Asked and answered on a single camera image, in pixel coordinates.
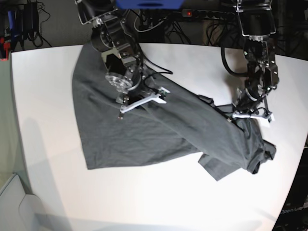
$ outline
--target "white table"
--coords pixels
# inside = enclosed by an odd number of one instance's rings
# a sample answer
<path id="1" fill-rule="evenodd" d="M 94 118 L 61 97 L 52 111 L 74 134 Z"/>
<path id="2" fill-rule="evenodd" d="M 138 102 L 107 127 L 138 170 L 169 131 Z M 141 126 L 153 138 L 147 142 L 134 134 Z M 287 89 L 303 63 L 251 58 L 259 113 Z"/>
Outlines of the white table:
<path id="1" fill-rule="evenodd" d="M 219 48 L 144 44 L 173 81 L 217 105 L 231 102 Z M 277 145 L 256 175 L 244 170 L 216 182 L 201 153 L 147 167 L 87 170 L 77 129 L 72 75 L 81 46 L 13 54 L 13 82 L 26 165 L 34 194 L 55 230 L 270 231 L 290 190 L 308 132 L 308 62 L 277 56 L 280 83 L 269 96 L 276 121 L 262 128 Z M 228 62 L 245 66 L 242 51 Z"/>

